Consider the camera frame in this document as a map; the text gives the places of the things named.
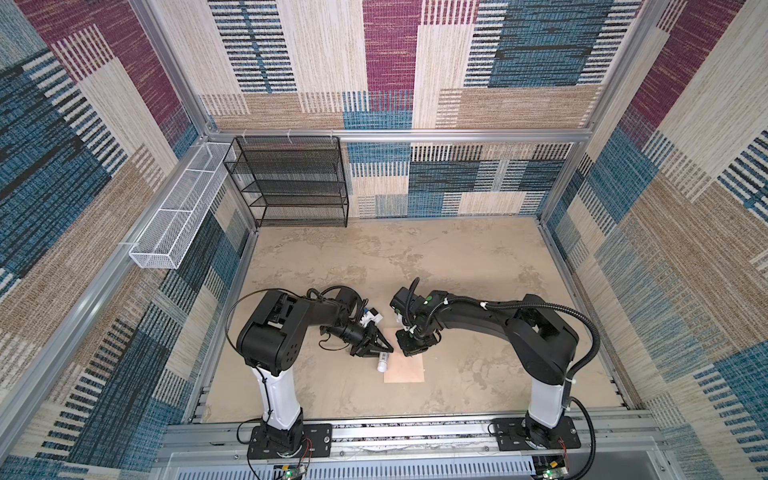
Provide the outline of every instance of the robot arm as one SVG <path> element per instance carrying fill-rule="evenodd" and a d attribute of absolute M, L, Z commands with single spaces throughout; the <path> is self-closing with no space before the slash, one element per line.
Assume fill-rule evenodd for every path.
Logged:
<path fill-rule="evenodd" d="M 526 415 L 527 440 L 531 446 L 548 445 L 549 432 L 561 420 L 570 402 L 571 380 L 578 368 L 590 358 L 580 360 L 568 370 L 574 359 L 578 334 L 555 312 L 567 307 L 551 305 L 536 295 L 521 301 L 484 302 L 467 296 L 433 290 L 426 298 L 401 288 L 389 304 L 402 315 L 406 329 L 397 332 L 397 343 L 406 356 L 425 352 L 436 345 L 439 331 L 467 329 L 487 333 L 512 344 L 525 371 L 532 377 L 531 403 Z M 593 330 L 593 351 L 599 347 L 599 335 Z"/>
<path fill-rule="evenodd" d="M 324 296 L 330 290 L 339 291 L 336 298 Z M 277 289 L 266 292 L 240 331 L 235 347 L 259 379 L 265 406 L 248 453 L 256 456 L 249 458 L 262 453 L 267 458 L 270 453 L 290 457 L 302 445 L 303 411 L 296 399 L 292 367 L 309 326 L 320 325 L 321 333 L 350 344 L 352 356 L 394 351 L 374 322 L 360 323 L 362 306 L 360 295 L 345 286 L 323 292 L 310 290 L 301 297 Z"/>
<path fill-rule="evenodd" d="M 352 356 L 393 352 L 374 323 L 364 326 L 356 320 L 359 312 L 354 310 L 362 309 L 358 293 L 345 286 L 338 290 L 336 298 L 296 297 L 281 290 L 268 291 L 240 331 L 237 352 L 248 366 L 278 376 L 295 363 L 306 329 L 311 325 L 320 325 L 320 333 L 330 333 L 349 343 Z"/>

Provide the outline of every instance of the black cable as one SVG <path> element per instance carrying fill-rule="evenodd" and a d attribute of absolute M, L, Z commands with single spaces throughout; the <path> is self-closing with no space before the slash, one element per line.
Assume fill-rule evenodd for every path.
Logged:
<path fill-rule="evenodd" d="M 416 287 L 419 285 L 419 280 L 420 279 L 416 277 L 411 282 L 411 286 L 408 287 L 408 295 L 406 295 L 406 311 L 404 312 L 405 315 L 403 316 L 403 319 L 406 322 L 406 326 L 413 325 L 413 323 L 411 323 L 411 299 L 413 298 L 413 293 L 416 291 Z"/>
<path fill-rule="evenodd" d="M 512 301 L 512 302 L 485 302 L 485 307 L 481 305 L 483 303 L 481 300 L 477 300 L 475 298 L 472 298 L 470 296 L 454 296 L 449 301 L 450 303 L 455 302 L 464 302 L 464 303 L 471 303 L 472 305 L 480 306 L 482 308 L 485 308 L 486 310 L 508 310 L 508 309 L 521 309 L 521 308 L 545 308 L 550 310 L 555 310 L 557 312 L 566 313 L 570 316 L 573 316 L 575 319 L 579 320 L 584 324 L 584 326 L 587 327 L 587 330 L 589 330 L 589 333 L 592 336 L 592 346 L 590 347 L 589 351 L 586 355 L 584 355 L 581 359 L 579 359 L 565 374 L 565 378 L 568 380 L 571 380 L 574 378 L 574 375 L 576 375 L 576 372 L 578 372 L 582 367 L 587 365 L 592 359 L 597 356 L 598 351 L 600 350 L 600 332 L 598 332 L 598 328 L 592 323 L 589 318 L 584 315 L 583 313 L 579 312 L 578 310 L 572 309 L 569 306 L 565 305 L 558 305 L 557 303 L 525 303 L 522 301 Z M 440 303 L 439 305 L 435 306 L 435 308 L 432 309 L 431 312 L 429 312 L 429 315 L 427 316 L 427 324 L 429 324 L 429 320 L 438 312 L 438 310 L 441 310 L 442 308 L 446 308 L 447 306 L 444 303 Z"/>
<path fill-rule="evenodd" d="M 298 295 L 298 294 L 296 294 L 294 292 L 291 292 L 290 290 L 286 290 L 284 288 L 263 288 L 261 290 L 256 290 L 255 292 L 251 292 L 251 293 L 248 293 L 247 295 L 243 295 L 242 297 L 240 297 L 234 303 L 234 305 L 232 305 L 232 308 L 230 308 L 230 311 L 227 312 L 227 321 L 224 323 L 224 336 L 227 338 L 227 342 L 230 344 L 230 346 L 232 347 L 232 349 L 235 352 L 237 352 L 237 347 L 235 347 L 235 344 L 232 343 L 232 340 L 230 339 L 230 322 L 232 321 L 232 312 L 235 310 L 235 307 L 237 306 L 238 303 L 242 302 L 243 300 L 245 300 L 249 296 L 256 295 L 257 293 L 269 292 L 271 290 L 277 290 L 279 292 L 290 293 L 291 295 L 295 296 L 296 298 L 301 298 L 301 295 Z"/>
<path fill-rule="evenodd" d="M 248 445 L 250 443 L 250 442 L 243 442 L 242 440 L 240 440 L 240 427 L 243 426 L 243 424 L 245 423 L 255 422 L 256 420 L 264 420 L 264 418 L 256 417 L 255 419 L 248 419 L 240 422 L 240 424 L 237 426 L 237 431 L 235 432 L 235 436 L 237 437 L 237 443 L 240 443 L 241 445 Z"/>
<path fill-rule="evenodd" d="M 597 438 L 594 434 L 594 425 L 592 425 L 592 418 L 590 418 L 589 414 L 587 413 L 587 409 L 584 407 L 584 404 L 579 401 L 576 397 L 571 397 L 571 401 L 578 405 L 578 408 L 581 410 L 581 413 L 584 414 L 584 420 L 587 421 L 587 427 L 589 428 L 589 456 L 587 457 L 587 463 L 584 464 L 583 467 L 581 467 L 581 470 L 579 470 L 576 475 L 572 477 L 566 478 L 566 480 L 579 480 L 580 478 L 583 478 L 587 472 L 589 472 L 589 469 L 592 468 L 592 464 L 594 463 L 594 455 L 597 453 Z"/>
<path fill-rule="evenodd" d="M 346 347 L 348 347 L 348 346 L 349 346 L 349 344 L 348 344 L 348 343 L 344 342 L 344 346 L 343 346 L 343 347 L 341 347 L 341 348 L 338 348 L 338 349 L 328 349 L 328 348 L 324 347 L 324 346 L 323 346 L 323 344 L 324 344 L 325 342 L 327 342 L 328 340 L 330 340 L 330 339 L 331 339 L 331 334 L 330 334 L 330 333 L 328 333 L 328 338 L 320 340 L 320 341 L 317 343 L 317 346 L 318 346 L 318 347 L 320 347 L 320 348 L 321 348 L 321 349 L 323 349 L 323 350 L 326 350 L 327 352 L 338 352 L 338 351 L 340 351 L 340 350 L 344 350 Z"/>

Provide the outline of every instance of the vent grille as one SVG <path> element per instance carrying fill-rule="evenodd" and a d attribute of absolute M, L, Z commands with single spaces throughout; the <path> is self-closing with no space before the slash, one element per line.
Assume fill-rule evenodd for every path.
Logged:
<path fill-rule="evenodd" d="M 262 480 L 272 480 L 273 465 L 253 465 Z M 387 461 L 318 462 L 307 480 L 439 480 L 440 478 L 530 478 L 535 473 L 528 455 L 493 458 L 435 458 Z M 177 480 L 252 480 L 247 465 L 181 468 Z"/>

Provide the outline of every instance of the white bottle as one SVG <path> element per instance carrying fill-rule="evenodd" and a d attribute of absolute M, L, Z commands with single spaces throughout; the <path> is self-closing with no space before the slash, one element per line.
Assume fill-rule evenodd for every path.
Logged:
<path fill-rule="evenodd" d="M 376 367 L 377 370 L 379 370 L 381 373 L 386 372 L 386 361 L 389 359 L 389 353 L 387 352 L 381 352 L 379 354 L 379 366 Z"/>

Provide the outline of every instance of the red wire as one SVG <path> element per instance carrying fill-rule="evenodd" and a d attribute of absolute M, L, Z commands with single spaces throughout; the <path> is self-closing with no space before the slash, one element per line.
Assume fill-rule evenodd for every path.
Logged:
<path fill-rule="evenodd" d="M 565 458 L 565 468 L 568 469 L 568 450 L 565 448 L 565 442 L 563 442 L 563 438 L 558 438 L 558 443 L 563 448 L 563 458 Z"/>

